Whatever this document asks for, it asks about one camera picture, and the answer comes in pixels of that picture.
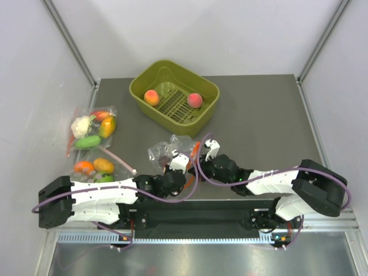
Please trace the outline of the clear zip bag orange seal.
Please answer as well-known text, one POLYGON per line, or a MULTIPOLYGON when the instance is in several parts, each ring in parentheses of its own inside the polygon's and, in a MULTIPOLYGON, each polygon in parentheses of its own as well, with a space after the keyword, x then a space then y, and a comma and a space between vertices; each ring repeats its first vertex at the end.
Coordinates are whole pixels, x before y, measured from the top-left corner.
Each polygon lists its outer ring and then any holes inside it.
POLYGON ((158 163, 158 159, 161 156, 170 156, 172 160, 172 151, 177 150, 190 154, 191 158, 196 160, 199 146, 200 142, 194 141, 188 135, 178 136, 173 134, 169 142, 162 141, 148 149, 149 161, 158 173, 163 173, 165 167, 160 166, 158 163))

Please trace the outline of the pink fake peach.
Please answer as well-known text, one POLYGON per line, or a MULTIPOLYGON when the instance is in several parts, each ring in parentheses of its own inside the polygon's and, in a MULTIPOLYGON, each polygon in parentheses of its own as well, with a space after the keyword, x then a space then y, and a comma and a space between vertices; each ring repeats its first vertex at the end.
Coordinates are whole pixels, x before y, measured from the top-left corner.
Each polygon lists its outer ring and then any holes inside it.
POLYGON ((187 96, 187 103, 193 109, 200 108, 203 104, 202 96, 198 93, 191 93, 187 96))

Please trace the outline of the orange fake peach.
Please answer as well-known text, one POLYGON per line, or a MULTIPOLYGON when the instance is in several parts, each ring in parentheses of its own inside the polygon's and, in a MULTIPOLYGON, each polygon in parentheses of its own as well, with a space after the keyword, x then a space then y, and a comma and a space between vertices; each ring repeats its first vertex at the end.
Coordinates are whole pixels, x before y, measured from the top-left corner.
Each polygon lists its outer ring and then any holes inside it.
POLYGON ((144 93, 144 101, 149 104, 150 106, 157 106, 160 102, 160 97, 159 97, 159 94, 151 89, 151 90, 147 90, 145 93, 144 93))

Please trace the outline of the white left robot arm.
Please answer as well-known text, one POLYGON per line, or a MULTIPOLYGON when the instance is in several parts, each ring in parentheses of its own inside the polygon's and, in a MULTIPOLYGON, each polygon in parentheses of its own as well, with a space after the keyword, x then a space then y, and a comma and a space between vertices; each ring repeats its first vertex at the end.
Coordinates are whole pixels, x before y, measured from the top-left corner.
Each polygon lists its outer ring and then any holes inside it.
POLYGON ((69 176, 61 176, 39 191, 39 204, 33 213, 38 214, 38 226, 43 229, 73 221, 124 228, 131 218, 119 205, 133 205, 146 199, 165 202, 168 196, 179 194, 185 184, 186 177, 180 171, 102 183, 72 181, 69 176))

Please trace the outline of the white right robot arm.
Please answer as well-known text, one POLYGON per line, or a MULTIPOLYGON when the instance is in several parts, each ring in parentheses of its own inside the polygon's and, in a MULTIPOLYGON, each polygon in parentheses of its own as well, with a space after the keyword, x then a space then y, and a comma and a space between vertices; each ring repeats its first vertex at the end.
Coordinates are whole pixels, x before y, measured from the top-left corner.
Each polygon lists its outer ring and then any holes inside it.
POLYGON ((247 170, 225 154, 201 155, 196 164, 202 180, 229 187, 240 196, 278 194, 268 213, 270 224, 277 228, 313 212, 338 217, 351 199, 345 178, 310 159, 276 171, 247 170))

